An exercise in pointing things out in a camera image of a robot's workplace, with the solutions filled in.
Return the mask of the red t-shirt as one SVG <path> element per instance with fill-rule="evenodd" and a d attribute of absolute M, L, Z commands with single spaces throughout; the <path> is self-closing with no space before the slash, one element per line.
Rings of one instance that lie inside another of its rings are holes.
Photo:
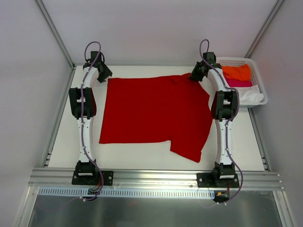
<path fill-rule="evenodd" d="M 189 74 L 108 81 L 101 144 L 170 142 L 200 162 L 213 119 L 209 94 Z"/>

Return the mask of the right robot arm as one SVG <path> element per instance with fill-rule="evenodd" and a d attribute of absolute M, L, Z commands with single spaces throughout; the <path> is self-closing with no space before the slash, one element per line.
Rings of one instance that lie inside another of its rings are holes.
<path fill-rule="evenodd" d="M 217 129 L 217 158 L 212 172 L 203 181 L 223 187 L 234 182 L 236 176 L 236 165 L 232 158 L 232 123 L 239 111 L 239 93 L 228 86 L 213 52 L 202 54 L 202 60 L 196 63 L 189 79 L 201 82 L 205 77 L 215 90 L 211 116 Z"/>

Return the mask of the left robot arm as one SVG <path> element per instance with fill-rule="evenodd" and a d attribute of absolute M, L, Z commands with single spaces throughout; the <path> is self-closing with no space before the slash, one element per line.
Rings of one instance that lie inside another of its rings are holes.
<path fill-rule="evenodd" d="M 73 173 L 73 185 L 101 185 L 102 177 L 93 153 L 93 122 L 97 104 L 93 94 L 95 82 L 102 83 L 112 76 L 104 54 L 91 51 L 83 66 L 83 78 L 77 87 L 69 89 L 71 113 L 77 121 L 80 138 L 79 159 Z"/>

